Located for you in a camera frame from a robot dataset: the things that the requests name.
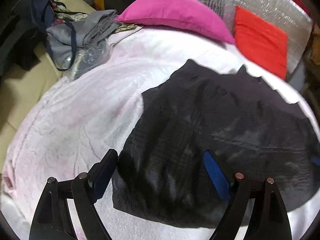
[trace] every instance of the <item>bed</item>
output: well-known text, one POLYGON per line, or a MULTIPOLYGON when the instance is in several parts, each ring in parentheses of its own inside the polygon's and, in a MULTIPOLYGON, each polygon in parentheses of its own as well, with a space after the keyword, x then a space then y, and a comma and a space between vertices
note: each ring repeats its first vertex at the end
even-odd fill
MULTIPOLYGON (((141 93, 166 81, 189 58, 218 73, 234 73, 246 64, 250 75, 262 76, 288 103, 298 102, 320 138, 319 126, 303 97, 285 81, 247 60, 234 45, 169 27, 144 27, 118 43, 121 35, 109 38, 108 42, 116 46, 107 63, 74 82, 61 78, 18 124, 3 169, 1 210, 20 239, 28 239, 47 178, 73 179, 100 161, 109 148, 120 152, 143 111, 141 93)), ((131 235, 131 239, 205 240, 212 234, 212 229, 174 228, 125 214, 113 209, 111 194, 109 184, 95 207, 113 239, 131 235)), ((76 234, 85 239, 72 202, 69 206, 76 234)), ((289 212, 293 239, 303 236, 319 209, 318 191, 289 212)), ((237 239, 243 239, 245 230, 240 229, 237 239)))

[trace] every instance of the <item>pink pillow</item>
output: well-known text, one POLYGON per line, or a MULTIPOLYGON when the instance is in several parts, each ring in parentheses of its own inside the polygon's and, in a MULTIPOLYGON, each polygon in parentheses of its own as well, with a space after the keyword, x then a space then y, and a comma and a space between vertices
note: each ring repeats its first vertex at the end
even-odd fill
POLYGON ((124 23, 165 25, 235 44, 223 20, 197 0, 136 0, 116 18, 124 23))

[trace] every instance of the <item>blue gripper pad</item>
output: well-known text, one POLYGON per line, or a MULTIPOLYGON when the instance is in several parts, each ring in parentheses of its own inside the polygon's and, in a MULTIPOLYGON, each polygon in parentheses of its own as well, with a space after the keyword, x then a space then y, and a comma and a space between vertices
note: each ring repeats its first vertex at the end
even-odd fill
POLYGON ((229 202, 231 200, 230 184, 209 151, 203 154, 203 162, 219 197, 229 202))

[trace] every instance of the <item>beige fabric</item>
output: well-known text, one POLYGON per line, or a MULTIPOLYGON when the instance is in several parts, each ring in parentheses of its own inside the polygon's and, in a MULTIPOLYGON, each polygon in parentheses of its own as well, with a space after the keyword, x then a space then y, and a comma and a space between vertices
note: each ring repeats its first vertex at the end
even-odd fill
MULTIPOLYGON (((61 0, 71 11, 95 11, 83 0, 61 0)), ((30 71, 12 66, 2 77, 0 86, 0 172, 7 148, 21 122, 43 94, 61 77, 42 43, 34 50, 40 63, 30 71)))

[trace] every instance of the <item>reflective foil sheet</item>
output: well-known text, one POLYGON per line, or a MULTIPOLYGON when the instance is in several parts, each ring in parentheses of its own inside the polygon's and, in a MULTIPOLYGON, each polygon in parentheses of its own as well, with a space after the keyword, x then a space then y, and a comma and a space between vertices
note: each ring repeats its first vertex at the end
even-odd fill
POLYGON ((291 74, 312 31, 311 18, 292 0, 199 0, 212 8, 233 33, 235 5, 240 5, 284 30, 288 36, 287 72, 291 74))

